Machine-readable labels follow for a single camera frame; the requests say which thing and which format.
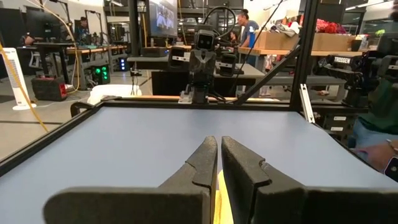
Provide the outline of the black aluminium table frame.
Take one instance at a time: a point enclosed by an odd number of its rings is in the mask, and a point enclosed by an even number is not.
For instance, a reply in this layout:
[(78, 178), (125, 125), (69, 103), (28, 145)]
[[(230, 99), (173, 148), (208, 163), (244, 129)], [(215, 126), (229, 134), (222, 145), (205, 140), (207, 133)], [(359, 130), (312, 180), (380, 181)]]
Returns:
[[(307, 81), (307, 72), (309, 71), (310, 50), (313, 46), (315, 36), (315, 28), (317, 25), (317, 12), (320, 0), (308, 0), (304, 10), (304, 27), (300, 31), (299, 38), (293, 49), (288, 55), (281, 60), (265, 77), (261, 78), (255, 83), (245, 94), (238, 98), (228, 100), (226, 103), (218, 101), (214, 98), (209, 98), (207, 104), (178, 104), (176, 98), (168, 96), (144, 98), (121, 98), (108, 97), (101, 100), (95, 105), (89, 103), (76, 102), (71, 105), (70, 113), (71, 120), (63, 123), (57, 129), (48, 134), (38, 138), (32, 143), (26, 145), (22, 149), (16, 151), (10, 156), (5, 157), (0, 161), (0, 177), (10, 172), (19, 164), (38, 153), (45, 146), (64, 135), (66, 132), (72, 130), (75, 126), (82, 123), (84, 120), (98, 112), (102, 107), (118, 107), (118, 108), (171, 108), (171, 109), (196, 109), (196, 110), (253, 110), (253, 111), (290, 111), (297, 114), (303, 113), (302, 102), (300, 99), (300, 84), (305, 84)], [(287, 63), (293, 58), (297, 58), (297, 66), (295, 77), (292, 82), (292, 93), (288, 103), (278, 103), (276, 101), (265, 101), (262, 99), (252, 98), (253, 94), (257, 92), (261, 86), (266, 85), (271, 79), (280, 72)], [(343, 105), (330, 103), (315, 103), (312, 104), (313, 112), (322, 113), (362, 113), (361, 108), (349, 108)]]

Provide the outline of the yellow orange waffle towel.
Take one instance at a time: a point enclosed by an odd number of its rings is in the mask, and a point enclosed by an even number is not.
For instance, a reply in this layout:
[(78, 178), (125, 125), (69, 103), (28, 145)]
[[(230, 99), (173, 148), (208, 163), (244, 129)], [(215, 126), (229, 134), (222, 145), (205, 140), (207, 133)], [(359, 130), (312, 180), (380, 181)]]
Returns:
[(213, 224), (234, 224), (223, 170), (218, 173)]

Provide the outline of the black computer green lights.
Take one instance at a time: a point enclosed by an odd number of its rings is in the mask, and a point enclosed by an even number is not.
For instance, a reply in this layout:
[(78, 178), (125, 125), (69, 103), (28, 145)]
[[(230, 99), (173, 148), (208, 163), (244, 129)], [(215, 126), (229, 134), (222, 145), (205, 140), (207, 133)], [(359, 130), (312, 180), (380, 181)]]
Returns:
[(97, 85), (106, 85), (110, 83), (110, 72), (108, 65), (97, 65), (91, 68), (92, 80)]

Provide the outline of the flat black desktop device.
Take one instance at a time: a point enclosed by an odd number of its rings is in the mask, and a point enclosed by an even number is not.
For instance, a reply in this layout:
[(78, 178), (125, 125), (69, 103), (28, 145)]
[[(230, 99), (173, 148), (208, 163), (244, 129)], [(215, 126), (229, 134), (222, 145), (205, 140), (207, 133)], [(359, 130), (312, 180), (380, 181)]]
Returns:
[(166, 57), (169, 50), (166, 47), (143, 47), (141, 48), (142, 57)]

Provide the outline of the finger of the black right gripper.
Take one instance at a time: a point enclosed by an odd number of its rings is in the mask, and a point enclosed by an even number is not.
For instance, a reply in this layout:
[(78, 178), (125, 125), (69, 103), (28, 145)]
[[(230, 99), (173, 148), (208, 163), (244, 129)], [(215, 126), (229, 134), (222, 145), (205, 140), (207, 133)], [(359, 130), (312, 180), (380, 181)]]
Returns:
[(190, 52), (189, 71), (192, 75), (193, 84), (203, 83), (203, 78), (201, 75), (201, 61), (202, 61), (202, 51), (192, 50)]
[(213, 78), (213, 73), (215, 69), (215, 62), (216, 62), (216, 52), (214, 51), (209, 51), (209, 50), (203, 50), (202, 51), (202, 57), (204, 60), (204, 68), (203, 68), (203, 73), (204, 73), (204, 83), (209, 84)]

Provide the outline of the white tower fan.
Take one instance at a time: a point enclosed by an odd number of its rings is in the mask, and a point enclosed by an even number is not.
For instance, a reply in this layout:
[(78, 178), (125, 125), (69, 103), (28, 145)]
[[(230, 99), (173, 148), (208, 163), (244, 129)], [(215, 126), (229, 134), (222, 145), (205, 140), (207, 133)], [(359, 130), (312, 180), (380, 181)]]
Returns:
[(6, 66), (16, 102), (16, 105), (12, 109), (15, 111), (22, 111), (35, 108), (37, 105), (30, 100), (16, 49), (3, 48), (1, 55)]

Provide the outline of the person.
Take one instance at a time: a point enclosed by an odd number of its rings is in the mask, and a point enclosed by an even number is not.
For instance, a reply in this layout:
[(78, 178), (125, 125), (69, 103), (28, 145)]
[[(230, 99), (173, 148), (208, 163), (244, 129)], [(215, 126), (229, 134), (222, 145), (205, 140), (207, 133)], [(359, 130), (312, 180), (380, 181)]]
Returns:
[(398, 83), (382, 79), (369, 95), (369, 111), (357, 117), (348, 147), (355, 153), (357, 148), (382, 144), (387, 139), (398, 140)]
[(20, 39), (21, 46), (30, 46), (30, 45), (33, 45), (34, 42), (35, 42), (35, 39), (34, 39), (34, 37), (32, 37), (30, 35), (29, 32), (27, 32), (26, 34), (21, 36), (21, 39)]
[(249, 47), (250, 44), (250, 31), (259, 29), (259, 25), (256, 21), (250, 20), (248, 10), (243, 9), (237, 17), (238, 24), (243, 28), (241, 32), (240, 47)]
[(80, 24), (75, 29), (75, 38), (80, 45), (88, 45), (91, 42), (91, 35), (88, 29), (88, 20), (86, 17), (80, 18)]

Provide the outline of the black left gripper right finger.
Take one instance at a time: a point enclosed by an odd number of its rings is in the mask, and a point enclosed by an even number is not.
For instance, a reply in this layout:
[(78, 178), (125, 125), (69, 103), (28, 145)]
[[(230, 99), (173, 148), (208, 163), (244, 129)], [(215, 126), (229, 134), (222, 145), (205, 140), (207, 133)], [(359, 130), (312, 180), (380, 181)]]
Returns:
[(221, 156), (234, 224), (398, 224), (398, 189), (307, 187), (229, 136)]

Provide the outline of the large wall display screen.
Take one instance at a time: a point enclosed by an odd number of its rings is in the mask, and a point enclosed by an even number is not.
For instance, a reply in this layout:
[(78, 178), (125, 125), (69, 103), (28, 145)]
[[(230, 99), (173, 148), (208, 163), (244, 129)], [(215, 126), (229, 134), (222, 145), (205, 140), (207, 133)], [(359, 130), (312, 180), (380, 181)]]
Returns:
[(177, 0), (148, 0), (147, 8), (151, 36), (177, 37)]

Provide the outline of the person's hand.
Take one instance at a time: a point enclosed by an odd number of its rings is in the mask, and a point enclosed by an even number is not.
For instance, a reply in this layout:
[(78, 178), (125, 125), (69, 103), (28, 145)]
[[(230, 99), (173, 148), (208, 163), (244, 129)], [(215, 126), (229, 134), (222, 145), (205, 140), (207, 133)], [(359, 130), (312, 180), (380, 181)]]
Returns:
[(398, 158), (398, 140), (386, 140), (385, 143), (357, 148), (354, 150), (371, 167), (384, 172), (393, 157)]

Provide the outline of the black perforated computer tower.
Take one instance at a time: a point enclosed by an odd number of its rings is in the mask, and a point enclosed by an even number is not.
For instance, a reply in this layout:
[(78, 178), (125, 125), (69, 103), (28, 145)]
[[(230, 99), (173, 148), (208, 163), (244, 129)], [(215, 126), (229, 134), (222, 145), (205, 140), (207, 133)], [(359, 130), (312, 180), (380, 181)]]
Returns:
[(33, 78), (32, 89), (37, 100), (64, 101), (68, 97), (63, 78)]

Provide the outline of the black drawer white labels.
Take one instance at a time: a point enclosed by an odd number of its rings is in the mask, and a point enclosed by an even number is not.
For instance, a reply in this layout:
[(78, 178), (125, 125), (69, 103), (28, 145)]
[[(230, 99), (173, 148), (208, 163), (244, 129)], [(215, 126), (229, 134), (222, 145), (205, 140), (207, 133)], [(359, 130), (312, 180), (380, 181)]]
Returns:
[(352, 130), (356, 116), (352, 114), (327, 114), (322, 128), (336, 134), (348, 133)]

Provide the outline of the white rounded object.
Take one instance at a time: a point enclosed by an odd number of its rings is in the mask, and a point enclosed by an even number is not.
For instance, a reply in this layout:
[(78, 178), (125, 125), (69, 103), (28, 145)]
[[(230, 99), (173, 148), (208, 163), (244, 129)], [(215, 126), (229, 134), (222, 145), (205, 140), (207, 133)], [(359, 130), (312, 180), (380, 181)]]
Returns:
[(95, 105), (106, 96), (117, 96), (129, 98), (131, 96), (142, 96), (142, 91), (138, 85), (107, 84), (95, 86), (90, 91), (87, 103)]

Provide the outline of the silver aluminium bracket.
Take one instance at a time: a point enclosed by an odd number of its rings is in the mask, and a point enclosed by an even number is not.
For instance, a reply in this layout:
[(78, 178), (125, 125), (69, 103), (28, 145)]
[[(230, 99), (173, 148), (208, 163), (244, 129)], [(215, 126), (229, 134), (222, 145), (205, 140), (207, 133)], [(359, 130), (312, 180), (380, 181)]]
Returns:
[(302, 108), (303, 108), (305, 119), (309, 123), (315, 123), (315, 117), (313, 115), (312, 104), (310, 101), (310, 97), (308, 94), (308, 88), (307, 88), (306, 84), (303, 84), (303, 83), (300, 84), (299, 93), (300, 93), (300, 99), (302, 102)]

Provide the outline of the black desk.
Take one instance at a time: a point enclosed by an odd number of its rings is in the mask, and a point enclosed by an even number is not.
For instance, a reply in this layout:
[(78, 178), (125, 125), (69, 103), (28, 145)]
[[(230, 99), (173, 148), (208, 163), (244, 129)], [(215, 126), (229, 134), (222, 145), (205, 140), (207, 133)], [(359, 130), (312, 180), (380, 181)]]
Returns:
[(68, 75), (65, 57), (66, 57), (66, 49), (68, 47), (72, 47), (72, 46), (73, 46), (73, 44), (70, 42), (68, 42), (68, 43), (35, 42), (33, 45), (30, 45), (30, 46), (18, 47), (17, 51), (21, 52), (23, 50), (25, 50), (25, 51), (29, 50), (31, 52), (38, 52), (40, 61), (41, 61), (41, 68), (46, 77), (50, 76), (49, 68), (47, 66), (47, 61), (46, 61), (46, 55), (58, 53), (60, 60), (61, 60), (63, 79), (66, 84), (71, 84), (69, 75)]

